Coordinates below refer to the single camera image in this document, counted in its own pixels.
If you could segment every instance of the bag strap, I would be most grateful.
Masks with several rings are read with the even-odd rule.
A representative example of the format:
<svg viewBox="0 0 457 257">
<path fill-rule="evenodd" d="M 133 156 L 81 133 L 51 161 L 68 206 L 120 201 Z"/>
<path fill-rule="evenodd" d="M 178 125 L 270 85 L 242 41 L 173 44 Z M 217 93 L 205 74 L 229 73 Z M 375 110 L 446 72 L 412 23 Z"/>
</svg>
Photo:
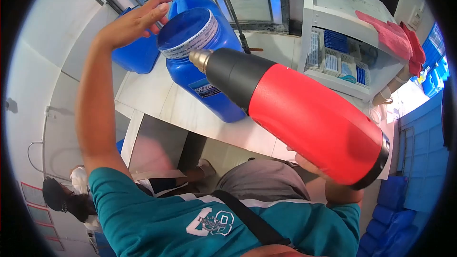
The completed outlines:
<svg viewBox="0 0 457 257">
<path fill-rule="evenodd" d="M 265 220 L 230 193 L 218 189 L 211 195 L 223 201 L 263 245 L 282 244 L 295 249 L 290 239 L 282 237 Z"/>
</svg>

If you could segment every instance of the heat gun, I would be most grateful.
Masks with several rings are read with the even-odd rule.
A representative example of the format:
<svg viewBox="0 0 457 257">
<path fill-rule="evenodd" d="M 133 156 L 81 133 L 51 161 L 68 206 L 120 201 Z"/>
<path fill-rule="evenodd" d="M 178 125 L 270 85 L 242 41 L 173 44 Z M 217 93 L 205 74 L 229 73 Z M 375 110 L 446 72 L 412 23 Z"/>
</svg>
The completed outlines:
<svg viewBox="0 0 457 257">
<path fill-rule="evenodd" d="M 209 83 L 335 182 L 359 190 L 381 173 L 389 139 L 331 89 L 271 60 L 229 48 L 192 51 Z"/>
</svg>

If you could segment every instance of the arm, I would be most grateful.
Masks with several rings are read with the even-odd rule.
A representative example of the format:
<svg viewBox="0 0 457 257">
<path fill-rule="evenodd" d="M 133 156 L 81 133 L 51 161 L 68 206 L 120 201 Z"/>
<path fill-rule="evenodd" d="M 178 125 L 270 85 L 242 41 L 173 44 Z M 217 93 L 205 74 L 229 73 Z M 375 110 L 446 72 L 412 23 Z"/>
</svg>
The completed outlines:
<svg viewBox="0 0 457 257">
<path fill-rule="evenodd" d="M 137 38 L 157 34 L 156 21 L 165 24 L 171 0 L 149 0 L 104 27 L 94 38 L 85 61 L 76 98 L 76 133 L 87 175 L 100 167 L 132 178 L 116 149 L 111 52 Z"/>
<path fill-rule="evenodd" d="M 310 173 L 319 175 L 325 180 L 325 198 L 327 199 L 327 206 L 357 203 L 362 208 L 363 190 L 354 191 L 347 186 L 335 183 L 328 175 L 324 174 L 310 161 L 306 160 L 299 154 L 295 155 L 295 161 L 305 170 Z"/>
</svg>

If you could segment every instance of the light switch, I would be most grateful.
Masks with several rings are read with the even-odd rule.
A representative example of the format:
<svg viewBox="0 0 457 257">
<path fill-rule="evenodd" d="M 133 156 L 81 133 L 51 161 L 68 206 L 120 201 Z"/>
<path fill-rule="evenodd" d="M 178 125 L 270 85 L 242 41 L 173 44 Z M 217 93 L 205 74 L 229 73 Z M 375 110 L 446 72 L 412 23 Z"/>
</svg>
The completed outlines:
<svg viewBox="0 0 457 257">
<path fill-rule="evenodd" d="M 422 22 L 422 11 L 420 10 L 419 7 L 414 6 L 413 13 L 411 14 L 411 17 L 409 17 L 408 20 L 408 25 L 416 31 L 420 25 L 420 22 Z"/>
</svg>

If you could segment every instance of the hand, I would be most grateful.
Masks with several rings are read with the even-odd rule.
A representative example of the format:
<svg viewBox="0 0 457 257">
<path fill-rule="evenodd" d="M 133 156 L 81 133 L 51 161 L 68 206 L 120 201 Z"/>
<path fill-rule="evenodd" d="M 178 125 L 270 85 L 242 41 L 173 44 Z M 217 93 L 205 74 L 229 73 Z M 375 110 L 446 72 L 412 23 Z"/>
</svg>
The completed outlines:
<svg viewBox="0 0 457 257">
<path fill-rule="evenodd" d="M 289 146 L 287 146 L 287 150 L 288 151 L 293 151 L 293 149 L 291 147 L 289 147 Z M 297 162 L 300 165 L 300 167 L 302 167 L 303 169 L 307 170 L 308 172 L 316 174 L 316 175 L 319 175 L 321 178 L 323 178 L 325 180 L 328 180 L 328 181 L 331 180 L 331 178 L 328 175 L 324 174 L 313 163 L 311 163 L 310 161 L 306 160 L 305 158 L 300 156 L 298 153 L 295 154 L 295 162 Z"/>
<path fill-rule="evenodd" d="M 171 0 L 149 0 L 140 8 L 134 9 L 105 26 L 95 37 L 95 42 L 114 50 L 132 43 L 142 37 L 158 34 L 159 29 L 154 24 L 159 21 L 166 24 L 168 19 L 168 2 Z"/>
</svg>

